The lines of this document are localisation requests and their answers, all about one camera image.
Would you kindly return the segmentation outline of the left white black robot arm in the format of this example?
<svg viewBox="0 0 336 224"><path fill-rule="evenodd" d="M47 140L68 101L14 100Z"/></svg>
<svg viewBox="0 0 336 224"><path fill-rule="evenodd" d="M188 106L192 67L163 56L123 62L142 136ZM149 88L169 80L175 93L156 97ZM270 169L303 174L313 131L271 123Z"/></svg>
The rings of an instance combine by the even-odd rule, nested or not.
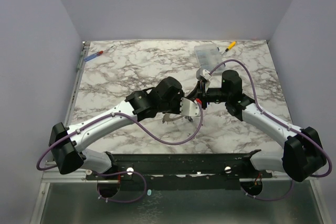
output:
<svg viewBox="0 0 336 224"><path fill-rule="evenodd" d="M88 147L115 130L154 118L158 113L178 114L183 95L180 82L167 77L153 88L132 92L118 105L83 123L69 127L55 124L49 147L59 172L65 175L86 168L97 171L104 179L112 178L116 166L109 155Z"/></svg>

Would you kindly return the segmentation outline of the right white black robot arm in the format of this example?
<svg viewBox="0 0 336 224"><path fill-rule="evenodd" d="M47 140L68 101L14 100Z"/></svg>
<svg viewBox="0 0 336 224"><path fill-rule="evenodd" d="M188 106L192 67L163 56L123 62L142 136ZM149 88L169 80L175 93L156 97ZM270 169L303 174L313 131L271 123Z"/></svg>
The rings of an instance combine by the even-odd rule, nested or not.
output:
<svg viewBox="0 0 336 224"><path fill-rule="evenodd" d="M211 74L206 69L198 69L196 78L198 82L188 99L199 100L203 109L209 103L224 103L230 115L261 130L282 148L277 152L254 152L241 164L246 177L254 177L260 170L271 170L302 182L327 163L317 131L291 125L258 107L256 100L243 93L242 79L235 70L222 73L219 88L209 87Z"/></svg>

